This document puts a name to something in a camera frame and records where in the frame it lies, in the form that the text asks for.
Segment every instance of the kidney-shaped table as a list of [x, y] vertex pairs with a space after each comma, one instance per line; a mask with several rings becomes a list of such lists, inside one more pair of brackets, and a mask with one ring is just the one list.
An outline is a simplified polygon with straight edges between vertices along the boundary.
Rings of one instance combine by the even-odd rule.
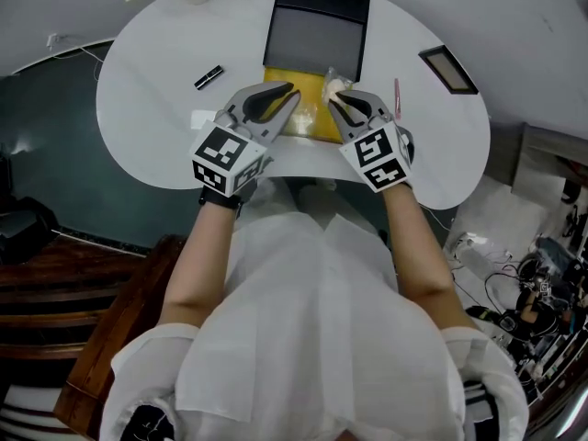
[[[188, 149], [203, 118], [239, 89], [263, 82], [262, 60], [274, 0], [209, 0], [191, 6], [157, 0], [116, 38], [100, 73], [98, 125], [119, 165], [155, 187], [199, 188]], [[361, 80], [354, 88], [394, 107], [401, 86], [401, 125], [414, 137], [413, 190], [428, 208], [448, 209], [480, 181], [490, 148], [481, 95], [452, 95], [419, 57], [442, 41], [387, 0], [371, 0]], [[202, 91], [194, 83], [216, 65], [225, 73]], [[266, 176], [360, 181], [339, 145], [279, 136]]]

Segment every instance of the white shirt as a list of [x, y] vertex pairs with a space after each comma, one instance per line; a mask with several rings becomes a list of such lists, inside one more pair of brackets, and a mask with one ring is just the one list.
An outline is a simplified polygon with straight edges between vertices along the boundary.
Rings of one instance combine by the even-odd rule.
[[[463, 438], [459, 371], [496, 397], [501, 439], [522, 439], [525, 395], [509, 359], [472, 329], [440, 332], [400, 296], [390, 251], [336, 216], [299, 212], [233, 235], [227, 297], [202, 328], [168, 324], [113, 359], [100, 439], [134, 407], [162, 407], [175, 439]], [[472, 341], [484, 342], [470, 357]]]

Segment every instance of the pink pen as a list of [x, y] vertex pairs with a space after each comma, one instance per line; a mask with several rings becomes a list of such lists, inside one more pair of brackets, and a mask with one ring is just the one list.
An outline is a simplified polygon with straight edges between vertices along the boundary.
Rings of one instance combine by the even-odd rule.
[[401, 84], [398, 78], [394, 79], [394, 118], [400, 120], [401, 118]]

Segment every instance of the black tray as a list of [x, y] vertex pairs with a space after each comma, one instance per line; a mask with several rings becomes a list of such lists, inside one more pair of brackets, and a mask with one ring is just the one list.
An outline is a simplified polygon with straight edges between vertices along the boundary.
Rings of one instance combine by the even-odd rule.
[[361, 76], [369, 0], [276, 0], [264, 66], [326, 74], [330, 66]]

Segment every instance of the wristband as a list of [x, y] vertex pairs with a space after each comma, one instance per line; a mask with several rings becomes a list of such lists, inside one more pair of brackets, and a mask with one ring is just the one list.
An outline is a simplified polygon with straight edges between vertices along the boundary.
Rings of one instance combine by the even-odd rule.
[[200, 206], [204, 206], [207, 202], [212, 204], [216, 204], [217, 206], [221, 206], [222, 208], [231, 209], [241, 211], [241, 206], [243, 202], [241, 201], [241, 197], [237, 195], [232, 195], [230, 198], [223, 196], [221, 193], [217, 193], [214, 189], [209, 187], [203, 187], [202, 193], [200, 194], [200, 199], [198, 200], [198, 204]]

